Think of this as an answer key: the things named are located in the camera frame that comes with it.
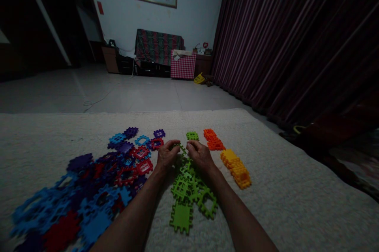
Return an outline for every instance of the floor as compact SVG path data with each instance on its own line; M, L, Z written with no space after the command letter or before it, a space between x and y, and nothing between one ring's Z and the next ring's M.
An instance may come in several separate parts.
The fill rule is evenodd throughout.
M274 132L282 131L218 86L207 87L170 78L109 74L103 64L49 71L0 83L0 97L0 113L125 113L243 108Z

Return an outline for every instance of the red sticker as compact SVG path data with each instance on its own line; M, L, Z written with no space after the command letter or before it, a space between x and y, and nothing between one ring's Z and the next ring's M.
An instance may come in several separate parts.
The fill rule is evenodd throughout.
M101 5L101 2L98 1L98 8L101 15L104 15L103 6Z

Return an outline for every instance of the toy block pile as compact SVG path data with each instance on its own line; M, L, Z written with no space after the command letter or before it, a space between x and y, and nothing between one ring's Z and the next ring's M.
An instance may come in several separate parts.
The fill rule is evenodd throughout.
M25 235L16 251L63 251L80 238L88 251L100 235L137 195L153 170L151 150L163 145L163 130L155 139L142 135L129 142L138 128L109 139L114 149L94 160L91 153L70 160L67 174L52 188L43 188L12 215L11 236Z
M194 139L196 136L196 132L187 133L189 140ZM171 192L176 201L173 205L170 225L174 227L175 231L179 229L181 233L185 231L188 235L190 226L192 226L193 203L197 204L203 215L211 219L214 219L218 205L216 197L210 188L199 177L192 160L185 157L186 151L184 147L181 144L178 145L183 153L177 159L175 165L177 175ZM205 206L207 199L213 202L210 209Z
M246 169L241 159L231 149L221 152L221 160L230 170L240 189L245 189L251 185L249 171Z
M207 141L209 150L223 150L225 146L221 142L221 140L216 136L212 129L204 130L204 137Z

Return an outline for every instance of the yellow bag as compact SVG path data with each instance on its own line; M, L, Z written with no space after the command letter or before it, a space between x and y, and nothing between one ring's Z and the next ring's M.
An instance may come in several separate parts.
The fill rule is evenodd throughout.
M205 78L202 76L202 73L200 73L195 79L193 80L196 84L200 84L205 80Z

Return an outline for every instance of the forearm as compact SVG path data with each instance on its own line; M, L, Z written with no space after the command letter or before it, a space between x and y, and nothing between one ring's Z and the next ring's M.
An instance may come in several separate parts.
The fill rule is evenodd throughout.
M155 168L136 197L92 247L94 251L141 251L165 172Z
M214 167L208 172L210 185L228 222L236 251L276 251L276 247L242 200Z

